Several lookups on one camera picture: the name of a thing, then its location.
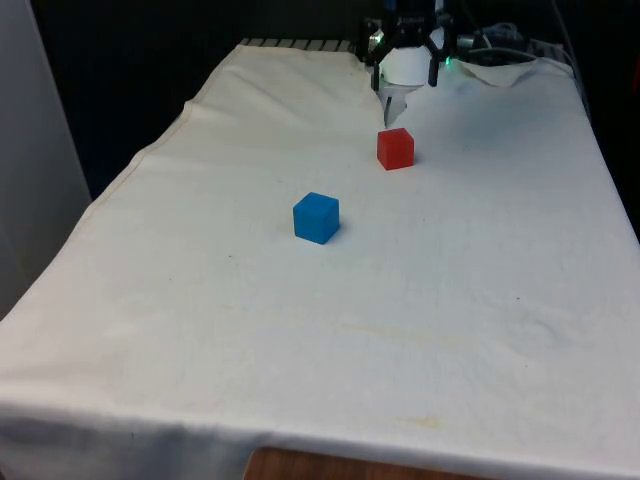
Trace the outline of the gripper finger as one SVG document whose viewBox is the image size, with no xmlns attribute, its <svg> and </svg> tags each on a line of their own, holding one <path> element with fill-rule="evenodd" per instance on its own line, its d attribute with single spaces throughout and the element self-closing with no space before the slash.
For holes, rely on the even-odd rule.
<svg viewBox="0 0 640 480">
<path fill-rule="evenodd" d="M 366 19 L 364 21 L 364 33 L 362 36 L 362 61 L 372 68 L 371 88 L 379 89 L 381 64 L 384 58 L 394 49 L 400 46 L 405 37 L 403 28 L 387 35 L 382 29 L 382 21 Z"/>
<path fill-rule="evenodd" d="M 439 66 L 442 61 L 450 57 L 452 53 L 452 27 L 453 17 L 451 14 L 426 14 L 422 27 L 423 44 L 430 52 L 427 83 L 431 87 L 436 87 L 439 75 Z M 434 30 L 442 29 L 443 45 L 438 47 L 431 38 Z"/>
</svg>

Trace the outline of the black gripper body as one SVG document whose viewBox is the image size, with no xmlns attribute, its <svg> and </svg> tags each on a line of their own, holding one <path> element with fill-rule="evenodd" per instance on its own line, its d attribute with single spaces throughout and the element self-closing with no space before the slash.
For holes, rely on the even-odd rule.
<svg viewBox="0 0 640 480">
<path fill-rule="evenodd" d="M 435 0 L 385 0 L 384 18 L 392 29 L 417 26 L 432 31 L 436 25 Z"/>
</svg>

